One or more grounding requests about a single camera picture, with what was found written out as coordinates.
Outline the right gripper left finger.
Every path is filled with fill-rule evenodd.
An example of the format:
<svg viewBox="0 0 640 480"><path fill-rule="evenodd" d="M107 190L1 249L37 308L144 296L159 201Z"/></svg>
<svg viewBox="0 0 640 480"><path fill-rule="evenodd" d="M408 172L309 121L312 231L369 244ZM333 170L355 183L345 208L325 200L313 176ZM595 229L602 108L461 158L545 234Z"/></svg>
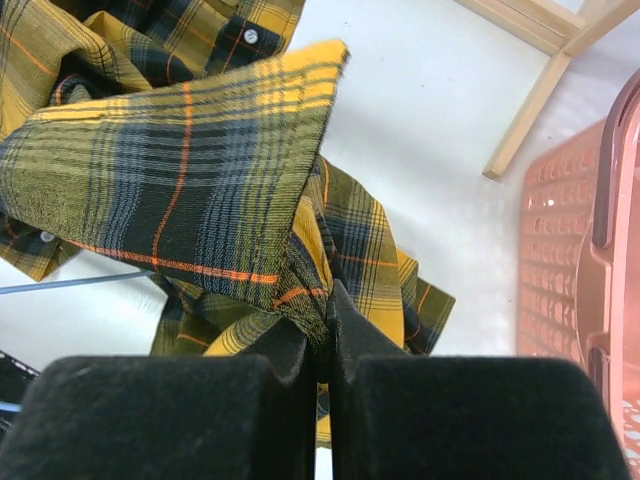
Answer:
<svg viewBox="0 0 640 480"><path fill-rule="evenodd" d="M5 479L309 479L311 349L279 321L230 357L68 357L32 383Z"/></svg>

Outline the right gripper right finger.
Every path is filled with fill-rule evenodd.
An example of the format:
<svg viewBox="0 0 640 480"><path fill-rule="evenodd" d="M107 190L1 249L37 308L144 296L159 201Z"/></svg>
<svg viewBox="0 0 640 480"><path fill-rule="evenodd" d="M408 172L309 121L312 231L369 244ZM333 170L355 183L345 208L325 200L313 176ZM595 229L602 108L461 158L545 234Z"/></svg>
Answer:
<svg viewBox="0 0 640 480"><path fill-rule="evenodd" d="M412 355L336 283L327 322L337 479L626 479L590 379L573 363Z"/></svg>

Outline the blue wire hanger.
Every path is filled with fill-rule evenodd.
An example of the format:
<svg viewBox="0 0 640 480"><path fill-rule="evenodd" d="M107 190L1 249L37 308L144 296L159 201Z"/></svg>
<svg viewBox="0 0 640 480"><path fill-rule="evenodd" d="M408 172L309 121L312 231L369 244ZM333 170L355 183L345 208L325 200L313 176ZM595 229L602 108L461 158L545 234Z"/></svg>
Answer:
<svg viewBox="0 0 640 480"><path fill-rule="evenodd" d="M162 302L143 272L6 286L1 352L41 372L73 356L150 350Z"/></svg>

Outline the yellow black plaid shirt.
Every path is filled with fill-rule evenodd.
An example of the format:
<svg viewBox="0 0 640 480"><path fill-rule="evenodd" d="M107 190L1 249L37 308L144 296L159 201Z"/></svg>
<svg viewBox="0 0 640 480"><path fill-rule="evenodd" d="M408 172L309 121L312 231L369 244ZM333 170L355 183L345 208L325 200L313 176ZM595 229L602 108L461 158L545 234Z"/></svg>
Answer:
<svg viewBox="0 0 640 480"><path fill-rule="evenodd" d="M431 352L454 300L319 149L348 51L287 47L299 1L5 1L1 256L80 250L167 295L156 355L236 354L281 319L321 361L329 296Z"/></svg>

